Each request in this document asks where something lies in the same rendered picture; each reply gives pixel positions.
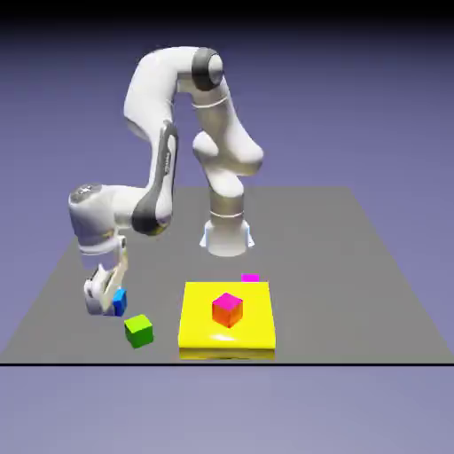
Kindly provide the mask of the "small blue cube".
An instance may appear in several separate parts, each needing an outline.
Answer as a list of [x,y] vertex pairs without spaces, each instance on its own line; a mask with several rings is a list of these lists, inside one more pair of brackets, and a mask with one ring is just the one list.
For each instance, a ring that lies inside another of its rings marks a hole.
[[113,313],[116,317],[122,317],[128,302],[127,302],[127,293],[126,290],[123,288],[119,288],[112,299],[112,304],[113,304]]

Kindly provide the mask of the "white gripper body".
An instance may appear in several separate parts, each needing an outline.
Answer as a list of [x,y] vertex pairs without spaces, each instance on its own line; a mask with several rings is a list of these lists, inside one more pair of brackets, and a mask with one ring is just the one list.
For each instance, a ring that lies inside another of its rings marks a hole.
[[95,273],[84,283],[83,291],[87,306],[111,306],[114,295],[121,288],[122,280],[128,269],[127,248],[120,251],[120,260],[111,270],[100,263]]

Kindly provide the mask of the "large yellow box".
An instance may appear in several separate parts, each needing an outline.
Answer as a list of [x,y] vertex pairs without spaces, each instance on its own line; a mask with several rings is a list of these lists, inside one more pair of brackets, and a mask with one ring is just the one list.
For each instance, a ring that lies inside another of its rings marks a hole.
[[[212,302],[224,293],[243,300],[243,317],[232,327],[212,319]],[[272,359],[276,333],[267,282],[187,282],[178,332],[186,360]]]

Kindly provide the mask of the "small green cube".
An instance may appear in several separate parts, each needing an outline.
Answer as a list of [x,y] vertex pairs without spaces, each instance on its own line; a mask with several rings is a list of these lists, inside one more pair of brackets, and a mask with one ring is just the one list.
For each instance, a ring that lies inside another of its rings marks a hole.
[[132,348],[141,348],[153,343],[153,324],[144,314],[124,321],[125,335]]

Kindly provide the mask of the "small red and magenta cube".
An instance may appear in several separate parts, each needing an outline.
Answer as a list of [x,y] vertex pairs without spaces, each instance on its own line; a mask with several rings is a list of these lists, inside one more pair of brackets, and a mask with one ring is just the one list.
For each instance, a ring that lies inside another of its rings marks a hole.
[[218,324],[232,328],[242,317],[242,299],[224,293],[212,302],[212,319]]

